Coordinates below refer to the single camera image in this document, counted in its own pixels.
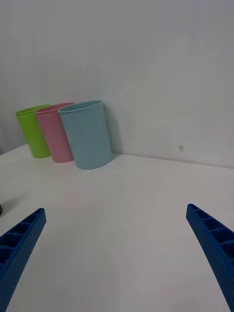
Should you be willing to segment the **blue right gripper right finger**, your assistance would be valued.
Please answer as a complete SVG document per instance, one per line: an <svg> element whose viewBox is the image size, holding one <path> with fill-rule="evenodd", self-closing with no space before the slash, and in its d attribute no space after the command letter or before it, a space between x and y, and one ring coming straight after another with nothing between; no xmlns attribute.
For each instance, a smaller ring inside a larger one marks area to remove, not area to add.
<svg viewBox="0 0 234 312"><path fill-rule="evenodd" d="M230 311L234 311L233 231L194 204L187 206L186 219L201 245Z"/></svg>

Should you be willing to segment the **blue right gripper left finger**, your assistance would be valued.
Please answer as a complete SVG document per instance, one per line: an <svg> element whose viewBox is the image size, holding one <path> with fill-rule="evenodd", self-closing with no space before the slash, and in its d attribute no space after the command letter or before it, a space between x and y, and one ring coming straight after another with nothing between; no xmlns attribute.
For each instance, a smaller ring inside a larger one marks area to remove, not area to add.
<svg viewBox="0 0 234 312"><path fill-rule="evenodd" d="M0 237L0 311L7 310L45 224L45 210L39 208Z"/></svg>

